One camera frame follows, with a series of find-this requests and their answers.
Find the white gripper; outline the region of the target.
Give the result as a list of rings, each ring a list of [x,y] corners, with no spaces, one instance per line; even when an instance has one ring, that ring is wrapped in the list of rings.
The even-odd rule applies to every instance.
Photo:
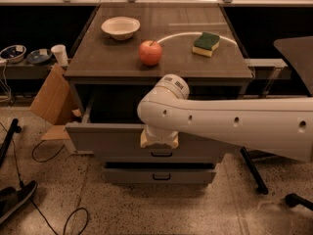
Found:
[[[176,149],[179,146],[178,132],[146,125],[140,136],[140,147],[147,148],[154,144],[166,144]]]

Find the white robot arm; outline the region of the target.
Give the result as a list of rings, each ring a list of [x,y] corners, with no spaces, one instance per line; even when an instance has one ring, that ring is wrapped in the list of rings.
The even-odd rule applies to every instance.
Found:
[[[313,158],[313,99],[198,101],[175,74],[164,76],[140,101],[145,134],[164,143],[184,132],[297,161]]]

